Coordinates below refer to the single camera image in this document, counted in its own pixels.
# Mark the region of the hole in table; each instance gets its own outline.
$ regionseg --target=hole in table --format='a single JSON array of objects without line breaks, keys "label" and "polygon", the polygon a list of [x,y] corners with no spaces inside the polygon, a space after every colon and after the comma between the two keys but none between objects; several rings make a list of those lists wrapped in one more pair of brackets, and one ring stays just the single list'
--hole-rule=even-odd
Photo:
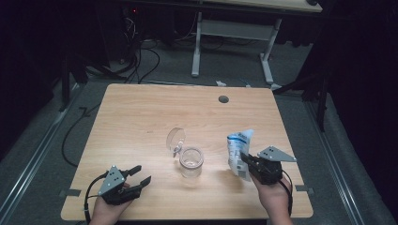
[{"label": "hole in table", "polygon": [[219,97],[219,102],[221,102],[221,103],[227,103],[228,101],[229,101],[229,98],[227,96]]}]

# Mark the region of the table leg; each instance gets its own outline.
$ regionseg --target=table leg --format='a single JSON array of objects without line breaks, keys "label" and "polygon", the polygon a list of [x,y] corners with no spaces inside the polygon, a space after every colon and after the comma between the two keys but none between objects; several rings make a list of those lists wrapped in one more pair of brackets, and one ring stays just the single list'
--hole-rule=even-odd
[{"label": "table leg", "polygon": [[193,53],[192,73],[193,77],[199,77],[200,67],[200,38],[202,36],[202,12],[198,12],[198,22],[196,25],[196,46]]},{"label": "table leg", "polygon": [[264,70],[264,76],[266,77],[266,82],[268,84],[273,84],[273,78],[272,78],[271,70],[269,69],[268,58],[269,58],[269,54],[271,53],[272,46],[275,42],[276,36],[278,35],[279,27],[281,26],[281,22],[282,22],[282,19],[276,20],[276,22],[273,26],[273,29],[271,31],[270,37],[269,37],[267,47],[263,53],[260,53],[260,59],[261,59],[261,64],[262,64],[263,70]]}]

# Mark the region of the wire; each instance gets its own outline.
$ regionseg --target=wire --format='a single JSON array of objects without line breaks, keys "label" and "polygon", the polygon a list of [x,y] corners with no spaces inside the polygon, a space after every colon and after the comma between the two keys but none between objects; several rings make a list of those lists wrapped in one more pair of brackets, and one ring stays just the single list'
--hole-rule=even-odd
[{"label": "wire", "polygon": [[73,166],[73,167],[77,167],[77,164],[71,162],[71,161],[67,158],[67,156],[66,156],[66,154],[65,154],[65,144],[66,144],[66,142],[67,142],[67,138],[68,138],[69,134],[72,132],[72,130],[74,129],[74,127],[76,127],[76,125],[79,124],[79,122],[80,122],[83,118],[87,117],[92,111],[94,111],[95,109],[97,109],[99,105],[100,105],[100,103],[99,103],[98,105],[94,106],[93,108],[91,108],[89,111],[84,112],[84,113],[82,114],[82,116],[81,116],[78,120],[76,120],[76,121],[74,122],[74,124],[68,129],[68,132],[67,132],[67,134],[66,134],[65,137],[64,137],[64,141],[62,142],[62,146],[61,146],[62,157],[64,158],[64,160],[65,160],[69,165],[71,165],[71,166]]},{"label": "wire", "polygon": [[91,182],[91,184],[88,186],[87,192],[85,193],[85,198],[84,198],[84,215],[85,215],[85,222],[87,224],[90,223],[91,221],[91,216],[90,216],[90,211],[88,209],[88,195],[90,194],[90,190],[93,187],[93,185],[99,181],[102,178],[105,178],[108,175],[108,171],[105,172],[103,175],[100,175],[99,177],[97,177],[96,179],[93,180],[93,182]]},{"label": "wire", "polygon": [[153,70],[155,70],[155,69],[158,67],[159,63],[161,62],[161,57],[160,57],[155,51],[150,50],[150,49],[146,49],[146,50],[147,50],[147,51],[150,51],[150,52],[153,52],[153,53],[158,57],[158,62],[156,63],[156,65],[155,65],[151,70],[149,70],[141,79],[138,80],[138,84],[141,84],[141,82],[143,81],[143,79],[144,79],[147,75],[149,75]]},{"label": "wire", "polygon": [[278,183],[282,185],[282,187],[284,188],[284,190],[286,190],[287,196],[288,196],[288,201],[289,201],[289,205],[288,205],[288,212],[289,212],[289,216],[292,215],[292,208],[293,208],[293,183],[292,183],[292,179],[290,178],[289,174],[287,174],[286,171],[283,171],[284,174],[286,174],[287,178],[289,178],[289,182],[290,182],[290,189],[287,188],[287,186],[281,181],[279,180]]},{"label": "wire", "polygon": [[141,65],[141,47],[139,48],[138,51],[139,57],[137,59],[138,64],[135,66],[134,71],[129,75],[129,77],[125,80],[125,83],[131,83],[135,77],[135,75],[137,75],[137,81],[140,80],[140,76],[138,75],[138,67]]}]

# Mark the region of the wooden table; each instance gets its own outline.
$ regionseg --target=wooden table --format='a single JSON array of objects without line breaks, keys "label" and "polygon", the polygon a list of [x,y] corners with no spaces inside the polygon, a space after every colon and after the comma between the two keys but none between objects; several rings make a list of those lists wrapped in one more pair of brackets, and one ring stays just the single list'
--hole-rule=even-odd
[{"label": "wooden table", "polygon": [[[229,102],[220,103],[219,96]],[[205,155],[202,174],[182,177],[178,159],[166,149],[173,128],[184,128],[184,146],[200,148]],[[99,108],[71,189],[79,197],[66,198],[61,216],[83,220],[88,185],[115,165],[127,170],[142,165],[128,178],[137,185],[152,176],[149,186],[121,219],[248,219],[267,218],[253,182],[231,172],[226,137],[254,129],[250,153],[269,145],[294,156],[274,96],[265,88],[111,84]],[[283,163],[294,185],[303,185],[297,163]],[[93,186],[97,194],[102,182]],[[292,218],[313,214],[307,192],[294,191]],[[95,198],[90,199],[90,212]]]}]

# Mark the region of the human arm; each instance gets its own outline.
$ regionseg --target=human arm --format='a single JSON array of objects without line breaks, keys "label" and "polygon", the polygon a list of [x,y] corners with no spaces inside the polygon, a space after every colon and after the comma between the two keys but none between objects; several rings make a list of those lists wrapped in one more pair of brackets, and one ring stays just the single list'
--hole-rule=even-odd
[{"label": "human arm", "polygon": [[[290,225],[293,224],[289,216],[289,199],[286,190],[279,183],[274,185],[262,185],[252,174],[251,178],[257,187],[260,203],[267,210],[269,220],[272,225]],[[289,182],[283,177],[281,180],[287,187]]]}]

